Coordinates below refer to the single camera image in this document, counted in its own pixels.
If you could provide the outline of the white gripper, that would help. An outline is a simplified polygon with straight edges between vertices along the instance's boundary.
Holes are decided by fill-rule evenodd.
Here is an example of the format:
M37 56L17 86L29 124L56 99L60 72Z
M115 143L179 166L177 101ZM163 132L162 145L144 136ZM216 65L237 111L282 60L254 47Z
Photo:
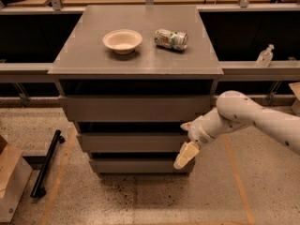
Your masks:
M211 143L215 140L205 131L203 126L203 118L201 116L192 122L183 123L180 128L184 131L187 131L187 135L191 142L183 143L173 164L176 170L183 169L193 158L199 154L199 145Z

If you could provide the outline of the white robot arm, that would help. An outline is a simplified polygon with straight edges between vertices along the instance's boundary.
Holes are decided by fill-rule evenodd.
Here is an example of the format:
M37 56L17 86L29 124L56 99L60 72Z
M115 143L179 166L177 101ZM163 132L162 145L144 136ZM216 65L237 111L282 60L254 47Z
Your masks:
M254 126L277 142L300 154L300 117L265 108L238 91L226 91L217 98L217 106L205 115L180 126L187 132L173 164L183 169L200 152L203 144L240 128Z

